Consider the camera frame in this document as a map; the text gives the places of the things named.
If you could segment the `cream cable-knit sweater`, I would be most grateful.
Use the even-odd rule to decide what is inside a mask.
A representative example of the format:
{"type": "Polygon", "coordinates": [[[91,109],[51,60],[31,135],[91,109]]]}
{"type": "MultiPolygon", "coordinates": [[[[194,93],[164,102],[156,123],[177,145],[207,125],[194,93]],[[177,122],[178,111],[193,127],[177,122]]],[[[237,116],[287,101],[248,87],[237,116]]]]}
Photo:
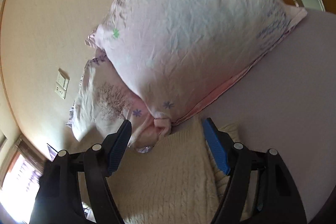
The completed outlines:
{"type": "Polygon", "coordinates": [[[106,181],[125,223],[210,223],[228,179],[194,116],[150,152],[127,150],[106,181]]]}

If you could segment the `lavender bed sheet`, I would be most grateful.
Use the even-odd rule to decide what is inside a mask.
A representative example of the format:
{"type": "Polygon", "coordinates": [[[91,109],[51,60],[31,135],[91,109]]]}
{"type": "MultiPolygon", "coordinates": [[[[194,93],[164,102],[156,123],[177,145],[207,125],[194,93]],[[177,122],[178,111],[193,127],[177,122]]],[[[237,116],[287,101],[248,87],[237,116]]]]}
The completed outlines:
{"type": "Polygon", "coordinates": [[[249,149],[279,151],[314,221],[335,188],[335,15],[309,10],[196,116],[231,130],[249,149]]]}

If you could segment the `white pillow with tree print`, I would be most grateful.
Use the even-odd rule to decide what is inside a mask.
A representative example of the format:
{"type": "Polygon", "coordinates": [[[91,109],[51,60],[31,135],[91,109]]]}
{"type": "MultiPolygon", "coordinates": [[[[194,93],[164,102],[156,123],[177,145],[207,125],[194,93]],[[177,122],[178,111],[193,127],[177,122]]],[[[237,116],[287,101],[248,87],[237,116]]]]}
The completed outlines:
{"type": "Polygon", "coordinates": [[[140,153],[149,152],[171,132],[170,120],[154,118],[122,81],[106,53],[97,49],[84,67],[68,125],[81,141],[92,127],[101,136],[116,133],[126,119],[131,123],[128,146],[140,153]]]}

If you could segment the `pink pillow with snowflakes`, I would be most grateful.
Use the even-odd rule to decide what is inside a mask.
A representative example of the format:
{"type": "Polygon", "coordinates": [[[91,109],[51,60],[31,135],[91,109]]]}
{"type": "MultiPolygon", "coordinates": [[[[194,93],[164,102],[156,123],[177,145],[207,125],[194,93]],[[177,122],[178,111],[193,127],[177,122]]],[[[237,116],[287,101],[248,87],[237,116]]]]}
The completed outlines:
{"type": "Polygon", "coordinates": [[[307,15],[279,0],[114,0],[87,39],[154,118],[179,124],[240,80],[307,15]]]}

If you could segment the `brown wooden window frame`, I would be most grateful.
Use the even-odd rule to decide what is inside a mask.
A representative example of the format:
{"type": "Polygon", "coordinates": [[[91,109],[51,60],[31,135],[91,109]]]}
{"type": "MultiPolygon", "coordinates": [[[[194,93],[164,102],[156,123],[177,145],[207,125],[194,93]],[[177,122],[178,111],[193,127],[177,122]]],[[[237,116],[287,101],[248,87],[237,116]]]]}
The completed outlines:
{"type": "Polygon", "coordinates": [[[3,186],[8,171],[14,167],[20,156],[40,174],[43,173],[45,162],[49,160],[23,134],[19,135],[7,150],[2,148],[1,154],[3,155],[1,158],[1,186],[3,186]]]}

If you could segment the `white wall power socket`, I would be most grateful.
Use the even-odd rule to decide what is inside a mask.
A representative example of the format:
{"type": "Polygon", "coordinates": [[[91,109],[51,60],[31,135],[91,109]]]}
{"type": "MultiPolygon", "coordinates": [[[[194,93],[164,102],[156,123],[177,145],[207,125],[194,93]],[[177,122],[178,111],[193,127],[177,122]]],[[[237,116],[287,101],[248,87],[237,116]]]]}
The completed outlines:
{"type": "Polygon", "coordinates": [[[56,83],[55,86],[55,93],[63,100],[66,98],[66,90],[63,87],[61,87],[58,83],[56,83]]]}

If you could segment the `white wall light switch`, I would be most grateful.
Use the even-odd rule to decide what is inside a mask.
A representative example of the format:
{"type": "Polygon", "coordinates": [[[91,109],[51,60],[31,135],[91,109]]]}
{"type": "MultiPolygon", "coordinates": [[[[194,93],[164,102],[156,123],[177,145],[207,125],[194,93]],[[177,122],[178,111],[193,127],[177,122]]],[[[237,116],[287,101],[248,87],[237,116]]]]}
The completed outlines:
{"type": "Polygon", "coordinates": [[[67,90],[69,80],[70,79],[68,76],[59,68],[56,83],[59,84],[64,90],[67,90]]]}

